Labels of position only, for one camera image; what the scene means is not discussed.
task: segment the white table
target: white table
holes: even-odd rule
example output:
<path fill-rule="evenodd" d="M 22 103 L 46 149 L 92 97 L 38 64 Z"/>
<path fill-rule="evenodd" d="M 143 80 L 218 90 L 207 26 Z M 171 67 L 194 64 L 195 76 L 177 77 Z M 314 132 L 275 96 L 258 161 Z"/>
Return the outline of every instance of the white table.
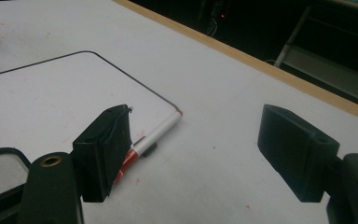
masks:
<path fill-rule="evenodd" d="M 297 113 L 341 144 L 339 157 L 358 152 L 358 117 L 336 106 L 354 114 L 358 107 L 312 91 L 335 106 L 325 103 L 306 94 L 313 87 L 292 88 L 264 74 L 275 68 L 254 69 L 208 41 L 110 0 L 0 2 L 0 72 L 92 50 L 184 111 L 111 198 L 83 203 L 86 223 L 327 223 L 327 195 L 322 203 L 300 203 L 259 152 L 262 107 Z"/>

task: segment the marker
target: marker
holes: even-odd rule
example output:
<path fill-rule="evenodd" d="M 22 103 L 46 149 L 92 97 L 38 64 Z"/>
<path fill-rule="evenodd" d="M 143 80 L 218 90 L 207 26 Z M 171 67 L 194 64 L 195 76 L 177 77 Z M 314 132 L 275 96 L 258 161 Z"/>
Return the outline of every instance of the marker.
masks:
<path fill-rule="evenodd" d="M 123 166 L 121 166 L 120 171 L 118 171 L 115 184 L 118 183 L 118 181 L 124 175 L 124 171 L 126 171 L 148 148 L 155 144 L 157 140 L 182 117 L 182 115 L 182 111 L 180 111 L 179 109 L 176 110 L 172 115 L 165 119 L 155 130 L 153 130 L 151 134 L 145 136 L 143 139 L 141 139 L 140 142 L 132 146 L 132 149 L 130 149 L 126 154 Z"/>

